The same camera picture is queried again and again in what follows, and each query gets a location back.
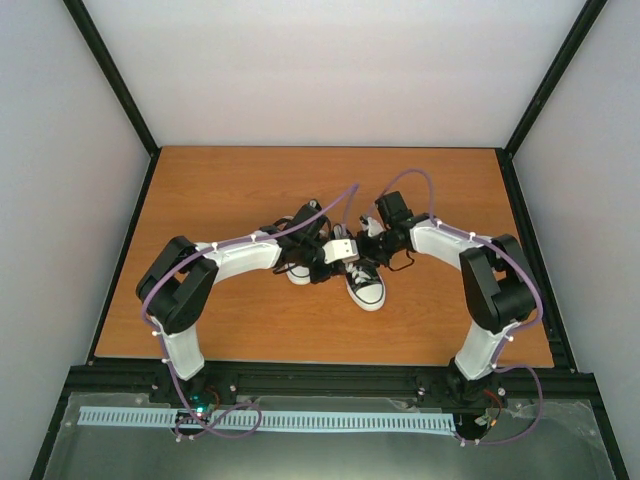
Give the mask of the black sneaker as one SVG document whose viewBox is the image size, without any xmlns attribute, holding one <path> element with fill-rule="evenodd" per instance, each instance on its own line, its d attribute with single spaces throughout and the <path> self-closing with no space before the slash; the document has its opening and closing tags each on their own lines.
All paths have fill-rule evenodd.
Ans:
<svg viewBox="0 0 640 480">
<path fill-rule="evenodd" d="M 386 287 L 374 263 L 358 259 L 344 263 L 341 273 L 349 296 L 361 309 L 367 312 L 380 310 L 386 300 Z"/>
<path fill-rule="evenodd" d="M 315 199 L 309 200 L 289 220 L 285 230 L 302 224 L 318 213 L 322 207 Z M 306 226 L 281 238 L 285 259 L 285 270 L 289 280 L 295 285 L 306 285 L 311 282 L 311 266 L 316 260 L 320 248 L 323 226 L 326 216 L 320 216 Z"/>
</svg>

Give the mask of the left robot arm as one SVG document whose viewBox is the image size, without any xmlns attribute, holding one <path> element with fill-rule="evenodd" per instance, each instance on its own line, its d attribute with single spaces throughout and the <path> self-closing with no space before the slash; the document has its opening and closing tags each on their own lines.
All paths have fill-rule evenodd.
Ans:
<svg viewBox="0 0 640 480">
<path fill-rule="evenodd" d="M 337 266 L 358 257 L 353 239 L 340 230 L 321 234 L 329 223 L 312 200 L 291 218 L 283 218 L 248 236 L 220 243 L 193 243 L 184 236 L 169 241 L 136 287 L 143 314 L 162 338 L 165 362 L 173 367 L 172 388 L 186 402 L 201 400 L 208 378 L 196 322 L 212 287 L 254 270 L 306 268 L 312 282 L 322 282 Z"/>
</svg>

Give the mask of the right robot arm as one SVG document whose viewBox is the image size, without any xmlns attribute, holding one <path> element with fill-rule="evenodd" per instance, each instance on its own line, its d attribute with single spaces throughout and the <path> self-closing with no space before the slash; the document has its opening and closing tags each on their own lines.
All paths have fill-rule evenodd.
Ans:
<svg viewBox="0 0 640 480">
<path fill-rule="evenodd" d="M 543 302 L 537 283 L 515 237 L 486 237 L 448 225 L 428 213 L 415 215 L 398 191 L 375 201 L 380 218 L 360 217 L 356 236 L 362 257 L 376 266 L 391 266 L 403 252 L 422 254 L 461 273 L 471 324 L 463 346 L 450 360 L 445 392 L 458 404 L 481 395 L 498 360 L 531 314 L 540 321 Z"/>
</svg>

